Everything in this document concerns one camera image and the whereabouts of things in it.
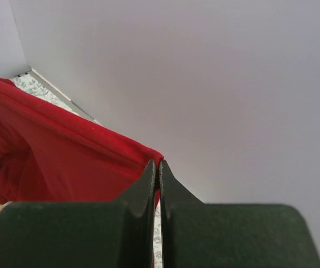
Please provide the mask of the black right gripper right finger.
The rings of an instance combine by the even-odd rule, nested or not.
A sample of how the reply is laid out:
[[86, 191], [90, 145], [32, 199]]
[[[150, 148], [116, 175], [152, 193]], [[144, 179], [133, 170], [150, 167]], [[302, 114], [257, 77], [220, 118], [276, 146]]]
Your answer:
[[306, 221], [284, 204], [208, 204], [159, 165], [164, 267], [320, 267]]

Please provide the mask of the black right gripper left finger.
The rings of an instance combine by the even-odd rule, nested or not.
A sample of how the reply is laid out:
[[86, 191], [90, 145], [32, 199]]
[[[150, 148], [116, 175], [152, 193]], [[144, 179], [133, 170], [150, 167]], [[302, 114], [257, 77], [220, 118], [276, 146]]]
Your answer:
[[14, 202], [0, 211], [0, 267], [152, 267], [156, 164], [111, 202]]

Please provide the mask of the dark red t-shirt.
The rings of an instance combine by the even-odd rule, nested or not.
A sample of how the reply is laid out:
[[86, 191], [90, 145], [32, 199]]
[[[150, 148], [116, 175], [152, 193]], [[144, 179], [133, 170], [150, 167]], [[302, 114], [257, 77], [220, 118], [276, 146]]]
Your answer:
[[162, 159], [0, 78], [0, 204], [109, 202]]

